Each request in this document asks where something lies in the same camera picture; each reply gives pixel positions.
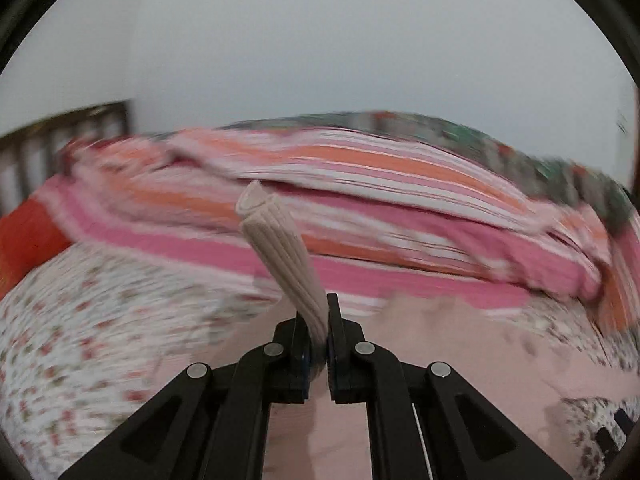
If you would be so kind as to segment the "pale pink knit sweater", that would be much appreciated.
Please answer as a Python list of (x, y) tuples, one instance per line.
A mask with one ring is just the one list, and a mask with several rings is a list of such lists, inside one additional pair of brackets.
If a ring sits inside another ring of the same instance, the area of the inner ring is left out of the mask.
[(258, 186), (244, 191), (236, 205), (241, 231), (282, 301), (218, 346), (162, 359), (155, 385), (191, 361), (231, 362), (293, 312), (322, 344), (329, 308), (311, 254), (329, 255), (342, 283), (370, 292), (382, 282), (375, 263), (440, 263), (445, 256), (435, 243), (443, 240), (457, 263), (452, 291), (429, 282), (416, 296), (398, 292), (363, 320), (366, 334), (399, 359), (460, 373), (575, 478), (605, 476), (597, 440), (602, 431), (620, 436), (617, 411), (639, 414), (639, 355), (627, 341), (601, 338), (585, 307), (612, 284), (617, 257), (592, 208), (537, 200), (526, 233), (343, 195), (321, 203), (345, 222), (326, 226), (318, 214), (304, 218), (286, 197)]

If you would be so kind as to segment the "pink orange striped blanket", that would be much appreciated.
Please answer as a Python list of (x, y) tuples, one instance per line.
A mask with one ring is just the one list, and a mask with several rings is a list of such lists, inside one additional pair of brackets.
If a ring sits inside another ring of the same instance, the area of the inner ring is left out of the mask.
[(606, 334), (639, 322), (639, 216), (588, 174), (567, 203), (526, 195), (466, 157), (337, 128), (190, 129), (165, 140), (67, 145), (38, 200), (73, 240), (97, 240), (247, 278), (239, 239), (256, 186), (277, 196), (326, 286), (362, 296), (356, 264), (390, 287), (415, 270), (575, 298)]

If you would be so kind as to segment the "white red floral bedsheet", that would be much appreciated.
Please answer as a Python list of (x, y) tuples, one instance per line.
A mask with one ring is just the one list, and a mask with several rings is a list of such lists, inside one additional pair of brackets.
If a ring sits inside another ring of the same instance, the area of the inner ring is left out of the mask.
[[(639, 415), (636, 352), (611, 348), (578, 302), (475, 295), (341, 296), (346, 318), (416, 365), (450, 363), (576, 479), (599, 477), (594, 437)], [(54, 479), (189, 363), (221, 366), (271, 337), (292, 309), (275, 290), (239, 294), (134, 259), (68, 248), (1, 303), (1, 428), (18, 464)]]

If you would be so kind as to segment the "red orange pillow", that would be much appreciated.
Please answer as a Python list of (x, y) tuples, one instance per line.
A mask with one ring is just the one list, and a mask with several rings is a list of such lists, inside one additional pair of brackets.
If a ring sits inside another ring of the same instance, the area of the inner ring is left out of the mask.
[(1, 218), (0, 294), (6, 294), (37, 266), (46, 263), (72, 242), (55, 225), (47, 209), (29, 198)]

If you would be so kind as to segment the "dark floral patchwork quilt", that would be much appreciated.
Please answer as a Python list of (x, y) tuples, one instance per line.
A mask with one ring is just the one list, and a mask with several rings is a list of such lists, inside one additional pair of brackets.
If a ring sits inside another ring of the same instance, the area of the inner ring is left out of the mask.
[(480, 130), (442, 118), (366, 110), (250, 119), (228, 127), (240, 130), (337, 127), (382, 138), (426, 143), (476, 162), (506, 178), (530, 198), (573, 207), (587, 204), (613, 234), (639, 210), (638, 200), (622, 184), (599, 170), (568, 159), (528, 156)]

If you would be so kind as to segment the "dark wooden headboard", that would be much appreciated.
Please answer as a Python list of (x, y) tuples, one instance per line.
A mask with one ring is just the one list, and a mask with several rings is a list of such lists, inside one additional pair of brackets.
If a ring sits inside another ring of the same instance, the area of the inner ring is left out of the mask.
[(1, 214), (21, 205), (63, 167), (70, 141), (116, 139), (130, 133), (130, 103), (107, 102), (39, 119), (1, 137)]

